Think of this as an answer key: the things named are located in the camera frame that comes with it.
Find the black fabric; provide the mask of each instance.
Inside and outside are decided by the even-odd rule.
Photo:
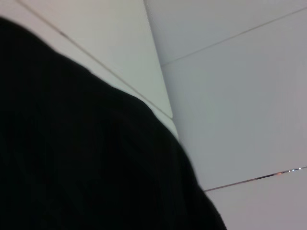
[[[0,44],[1,229],[226,229],[145,103],[5,19]]]

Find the white tile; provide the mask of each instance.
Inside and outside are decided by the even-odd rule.
[[[306,229],[307,170],[207,193],[228,230]]]
[[[161,64],[307,7],[307,0],[145,0]]]
[[[93,61],[90,57],[84,54],[76,46],[74,46],[70,41],[61,36],[58,32],[53,30],[39,18],[34,16],[24,7],[19,5],[14,0],[0,0],[0,16],[7,18],[15,23],[20,24],[24,28],[27,28],[32,33],[40,37],[44,42],[46,42],[53,49],[59,53],[67,56],[71,60],[79,63],[80,65],[89,69],[94,75],[101,78],[106,83],[111,86],[120,89],[130,95],[133,95],[140,100],[144,101],[158,117],[158,119],[178,138],[176,127],[173,121],[156,109],[147,100],[142,98],[134,90],[125,85],[122,81],[118,80],[112,76],[108,71],[106,71],[102,66]]]
[[[172,117],[142,0],[21,0]]]
[[[204,189],[307,165],[307,10],[164,66]]]

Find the ceiling panel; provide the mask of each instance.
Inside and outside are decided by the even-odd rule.
[[[172,117],[142,0],[20,0]]]
[[[145,0],[160,63],[307,7],[307,0]]]
[[[71,60],[79,63],[85,68],[89,69],[94,75],[101,78],[111,86],[120,89],[130,95],[133,95],[140,100],[144,101],[157,116],[157,118],[178,138],[176,127],[173,121],[165,114],[160,112],[156,107],[149,103],[146,99],[142,98],[134,90],[125,85],[122,81],[114,77],[101,65],[96,63],[74,44],[72,44],[65,37],[61,36],[57,31],[53,30],[50,26],[42,20],[33,15],[30,11],[13,0],[0,0],[0,16],[7,18],[21,26],[27,28],[32,33],[40,37],[53,49],[59,53],[67,56]]]
[[[307,165],[307,10],[163,66],[204,189]]]
[[[289,230],[307,225],[307,170],[207,193],[228,230]]]

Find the white ceiling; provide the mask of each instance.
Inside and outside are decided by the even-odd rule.
[[[306,166],[307,0],[146,2],[202,187]]]
[[[307,7],[307,0],[145,0],[161,65]]]
[[[305,229],[307,170],[207,193],[228,230]]]

